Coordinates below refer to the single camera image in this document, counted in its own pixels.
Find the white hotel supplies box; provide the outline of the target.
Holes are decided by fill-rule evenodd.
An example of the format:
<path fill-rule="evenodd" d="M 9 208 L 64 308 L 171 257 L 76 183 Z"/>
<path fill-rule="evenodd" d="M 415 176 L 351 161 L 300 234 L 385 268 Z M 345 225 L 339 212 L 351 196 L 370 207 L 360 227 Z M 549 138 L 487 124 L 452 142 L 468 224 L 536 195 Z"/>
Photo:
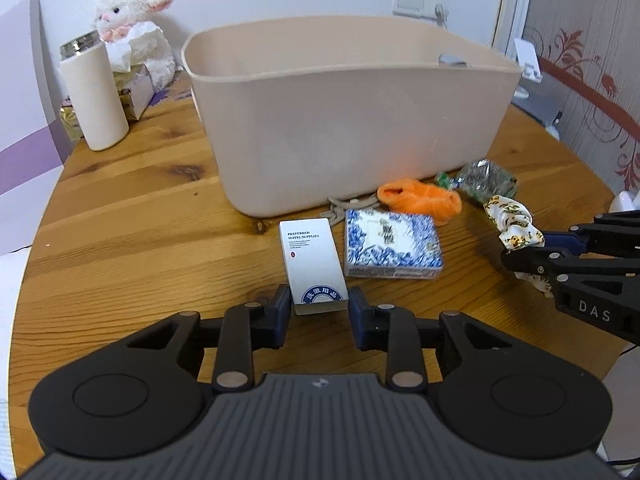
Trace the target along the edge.
<path fill-rule="evenodd" d="M 348 290 L 329 220 L 281 221 L 279 233 L 295 313 L 345 311 Z"/>

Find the white phone stand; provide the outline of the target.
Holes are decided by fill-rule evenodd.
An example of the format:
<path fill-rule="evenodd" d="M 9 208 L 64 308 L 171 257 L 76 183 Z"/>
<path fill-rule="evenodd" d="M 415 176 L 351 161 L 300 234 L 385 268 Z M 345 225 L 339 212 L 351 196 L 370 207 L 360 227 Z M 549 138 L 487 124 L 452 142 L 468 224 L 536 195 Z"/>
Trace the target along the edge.
<path fill-rule="evenodd" d="M 535 46 L 522 38 L 513 40 L 516 53 L 516 60 L 521 67 L 521 78 L 540 84 L 542 81 L 542 73 L 538 61 Z"/>

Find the beige plastic storage basket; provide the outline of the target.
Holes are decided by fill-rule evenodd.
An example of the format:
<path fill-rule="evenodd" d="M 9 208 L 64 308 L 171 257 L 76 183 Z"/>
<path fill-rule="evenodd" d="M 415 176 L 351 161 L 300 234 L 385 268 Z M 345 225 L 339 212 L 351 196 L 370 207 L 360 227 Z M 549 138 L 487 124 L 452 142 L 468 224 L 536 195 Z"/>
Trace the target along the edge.
<path fill-rule="evenodd" d="M 521 78 L 500 52 L 391 16 L 216 27 L 181 56 L 222 188 L 257 218 L 485 157 Z"/>

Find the tissue box with tissue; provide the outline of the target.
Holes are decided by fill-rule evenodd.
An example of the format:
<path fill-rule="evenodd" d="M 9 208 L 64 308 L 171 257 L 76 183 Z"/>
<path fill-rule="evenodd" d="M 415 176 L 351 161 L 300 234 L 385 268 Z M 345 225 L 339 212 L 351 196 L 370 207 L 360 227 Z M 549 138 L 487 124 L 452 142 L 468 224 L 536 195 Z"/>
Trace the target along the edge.
<path fill-rule="evenodd" d="M 126 42 L 105 45 L 122 108 L 130 122 L 137 122 L 154 96 L 151 75 L 144 64 L 134 65 L 132 50 Z"/>

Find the floral yellow white scrunchie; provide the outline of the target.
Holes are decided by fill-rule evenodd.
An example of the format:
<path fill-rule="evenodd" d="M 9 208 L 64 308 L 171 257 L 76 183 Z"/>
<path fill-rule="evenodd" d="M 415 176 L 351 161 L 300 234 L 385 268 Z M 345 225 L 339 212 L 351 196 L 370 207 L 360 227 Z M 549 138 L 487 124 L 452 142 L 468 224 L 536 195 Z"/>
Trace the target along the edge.
<path fill-rule="evenodd" d="M 544 247 L 546 244 L 544 234 L 533 224 L 533 215 L 517 200 L 494 195 L 484 203 L 484 211 L 508 252 L 527 247 Z"/>

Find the white wall socket switch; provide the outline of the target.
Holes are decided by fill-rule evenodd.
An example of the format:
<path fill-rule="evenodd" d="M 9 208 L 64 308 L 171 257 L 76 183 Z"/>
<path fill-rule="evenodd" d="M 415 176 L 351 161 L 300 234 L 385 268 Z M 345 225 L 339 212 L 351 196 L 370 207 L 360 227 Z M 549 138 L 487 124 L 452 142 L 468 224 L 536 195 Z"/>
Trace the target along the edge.
<path fill-rule="evenodd" d="M 449 0 L 392 0 L 392 13 L 405 18 L 417 18 L 446 27 Z"/>

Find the orange sock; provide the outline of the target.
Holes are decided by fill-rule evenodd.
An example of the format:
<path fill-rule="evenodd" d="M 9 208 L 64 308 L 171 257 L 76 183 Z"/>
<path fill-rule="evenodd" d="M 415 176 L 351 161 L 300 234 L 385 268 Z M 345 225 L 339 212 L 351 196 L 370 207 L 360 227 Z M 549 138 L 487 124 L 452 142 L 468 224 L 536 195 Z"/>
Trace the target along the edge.
<path fill-rule="evenodd" d="M 429 216 L 436 226 L 444 226 L 462 211 L 462 199 L 456 191 L 414 179 L 383 184 L 376 195 L 390 211 Z"/>

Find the gold foil packet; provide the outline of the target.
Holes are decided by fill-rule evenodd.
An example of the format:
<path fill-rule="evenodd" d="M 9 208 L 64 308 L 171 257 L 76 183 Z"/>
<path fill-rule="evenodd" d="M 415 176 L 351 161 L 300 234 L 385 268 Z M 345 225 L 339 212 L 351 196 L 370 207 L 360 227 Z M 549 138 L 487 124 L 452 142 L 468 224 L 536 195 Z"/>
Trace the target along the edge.
<path fill-rule="evenodd" d="M 80 128 L 76 113 L 70 104 L 62 104 L 58 111 L 58 117 L 62 126 L 72 142 L 77 142 L 84 137 Z"/>

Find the white plush sheep toy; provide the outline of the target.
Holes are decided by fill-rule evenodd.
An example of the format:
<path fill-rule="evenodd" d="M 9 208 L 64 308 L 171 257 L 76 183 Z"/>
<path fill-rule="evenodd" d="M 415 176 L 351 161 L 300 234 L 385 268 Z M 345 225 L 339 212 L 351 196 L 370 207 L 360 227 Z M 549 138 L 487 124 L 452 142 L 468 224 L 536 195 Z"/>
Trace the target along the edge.
<path fill-rule="evenodd" d="M 175 77 L 176 61 L 163 29 L 154 15 L 174 0 L 93 0 L 94 26 L 107 50 L 114 73 L 130 73 L 144 65 L 155 92 L 165 89 Z"/>

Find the white pillow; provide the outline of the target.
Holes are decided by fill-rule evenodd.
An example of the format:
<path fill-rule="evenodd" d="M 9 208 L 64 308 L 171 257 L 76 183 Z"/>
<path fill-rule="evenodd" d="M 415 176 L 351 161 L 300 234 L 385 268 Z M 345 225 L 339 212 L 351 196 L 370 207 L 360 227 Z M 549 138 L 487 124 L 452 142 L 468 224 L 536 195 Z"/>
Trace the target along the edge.
<path fill-rule="evenodd" d="M 9 365 L 11 340 L 18 296 L 24 280 L 30 248 L 2 255 L 0 264 L 0 365 L 1 365 L 1 405 L 9 401 Z"/>

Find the blue white patterned box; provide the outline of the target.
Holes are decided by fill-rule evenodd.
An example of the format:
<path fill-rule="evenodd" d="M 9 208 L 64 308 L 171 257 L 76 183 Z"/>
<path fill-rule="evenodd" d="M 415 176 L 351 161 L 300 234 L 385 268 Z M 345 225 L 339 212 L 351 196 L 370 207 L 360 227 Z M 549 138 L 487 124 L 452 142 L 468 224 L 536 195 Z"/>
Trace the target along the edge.
<path fill-rule="evenodd" d="M 430 216 L 371 208 L 346 211 L 347 276 L 430 280 L 443 266 L 436 226 Z"/>

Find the purple white headboard panel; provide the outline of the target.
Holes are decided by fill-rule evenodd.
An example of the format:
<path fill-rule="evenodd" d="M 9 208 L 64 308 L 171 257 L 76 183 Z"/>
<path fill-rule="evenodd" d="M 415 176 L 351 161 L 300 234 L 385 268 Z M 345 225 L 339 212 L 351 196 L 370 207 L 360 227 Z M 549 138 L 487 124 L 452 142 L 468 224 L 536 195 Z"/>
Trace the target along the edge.
<path fill-rule="evenodd" d="M 70 154 L 51 99 L 39 0 L 1 14 L 1 252 L 32 244 Z"/>

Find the white thermos bottle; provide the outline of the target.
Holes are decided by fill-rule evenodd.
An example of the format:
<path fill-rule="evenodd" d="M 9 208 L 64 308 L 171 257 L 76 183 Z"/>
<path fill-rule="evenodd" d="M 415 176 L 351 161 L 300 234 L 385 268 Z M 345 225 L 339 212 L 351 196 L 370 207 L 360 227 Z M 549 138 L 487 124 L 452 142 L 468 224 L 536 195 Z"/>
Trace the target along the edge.
<path fill-rule="evenodd" d="M 60 72 L 82 134 L 93 151 L 121 141 L 129 130 L 107 50 L 92 30 L 60 47 Z"/>

